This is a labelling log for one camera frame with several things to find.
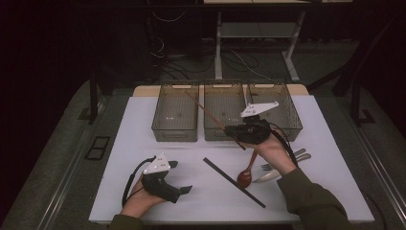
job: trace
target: olive green sleeve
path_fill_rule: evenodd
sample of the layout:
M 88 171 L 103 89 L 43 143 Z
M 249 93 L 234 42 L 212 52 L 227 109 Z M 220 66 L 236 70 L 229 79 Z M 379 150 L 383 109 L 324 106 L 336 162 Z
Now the olive green sleeve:
M 116 215 L 108 227 L 109 230 L 141 230 L 143 222 L 138 218 L 133 218 L 125 215 Z
M 304 229 L 354 229 L 338 199 L 322 186 L 312 183 L 301 169 L 278 180 L 287 211 L 299 215 Z

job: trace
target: silver fork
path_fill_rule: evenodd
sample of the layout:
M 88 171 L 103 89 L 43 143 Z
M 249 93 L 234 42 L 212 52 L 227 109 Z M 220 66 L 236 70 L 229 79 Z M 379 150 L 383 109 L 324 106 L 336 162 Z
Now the silver fork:
M 293 155 L 298 156 L 302 153 L 305 153 L 305 149 L 299 149 L 295 152 L 293 152 Z M 260 166 L 264 171 L 271 171 L 273 170 L 272 166 L 270 166 L 269 164 L 265 164 L 265 165 L 261 165 Z

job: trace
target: wooden spoon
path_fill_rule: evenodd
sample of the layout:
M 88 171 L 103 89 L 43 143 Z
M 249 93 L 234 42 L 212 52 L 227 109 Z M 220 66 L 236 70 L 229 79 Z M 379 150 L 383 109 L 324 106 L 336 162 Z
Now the wooden spoon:
M 248 168 L 244 171 L 240 172 L 237 178 L 237 184 L 240 188 L 247 188 L 253 179 L 251 175 L 251 168 L 253 167 L 254 161 L 257 158 L 258 152 L 256 150 L 253 151 L 253 155 L 251 156 L 250 164 Z

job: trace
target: gray carpet floor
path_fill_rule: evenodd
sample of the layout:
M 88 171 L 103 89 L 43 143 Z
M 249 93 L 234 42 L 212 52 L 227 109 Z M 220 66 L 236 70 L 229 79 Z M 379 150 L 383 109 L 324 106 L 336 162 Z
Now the gray carpet floor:
M 241 64 L 241 58 L 257 73 L 269 78 L 282 78 L 290 83 L 281 57 L 286 42 L 266 40 L 241 49 L 238 43 L 223 44 L 223 78 L 243 79 L 259 76 Z M 293 55 L 299 83 L 307 85 L 344 64 L 357 46 L 352 41 L 329 43 L 299 43 Z M 213 50 L 208 49 L 202 59 L 190 60 L 174 56 L 169 67 L 164 67 L 160 80 L 165 79 L 213 79 Z M 313 90 L 316 100 L 326 118 L 336 143 L 350 171 L 364 192 L 375 221 L 356 224 L 357 229 L 405 229 L 385 190 L 366 157 L 366 150 L 349 118 L 349 97 L 336 98 L 331 94 L 332 80 Z M 74 96 L 65 110 L 47 146 L 37 161 L 29 179 L 21 190 L 1 229 L 106 229 L 88 221 L 90 211 L 114 139 L 133 89 L 118 89 L 112 96 L 101 101 L 101 114 L 93 125 L 82 120 L 82 113 L 89 106 L 88 82 Z M 369 92 L 362 91 L 361 108 L 368 109 L 375 124 L 363 125 L 373 149 L 382 161 L 399 192 L 406 195 L 403 182 L 406 175 L 406 142 L 391 120 L 375 102 Z M 109 136 L 106 154 L 100 161 L 85 160 L 96 136 Z M 188 229 L 189 226 L 149 226 L 150 229 Z M 210 226 L 211 229 L 285 229 L 275 225 Z

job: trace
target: person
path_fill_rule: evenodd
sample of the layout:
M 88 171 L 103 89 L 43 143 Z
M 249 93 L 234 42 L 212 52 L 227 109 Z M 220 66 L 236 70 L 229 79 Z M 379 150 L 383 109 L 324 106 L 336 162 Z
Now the person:
M 304 172 L 293 164 L 274 135 L 270 135 L 259 145 L 242 144 L 257 150 L 259 155 L 281 174 L 278 185 L 286 200 L 287 211 L 300 217 L 304 229 L 354 229 L 338 199 L 322 186 L 312 183 Z M 141 178 L 134 186 L 132 194 L 120 214 L 113 218 L 110 230 L 142 229 L 140 217 L 151 207 L 165 202 L 143 190 Z

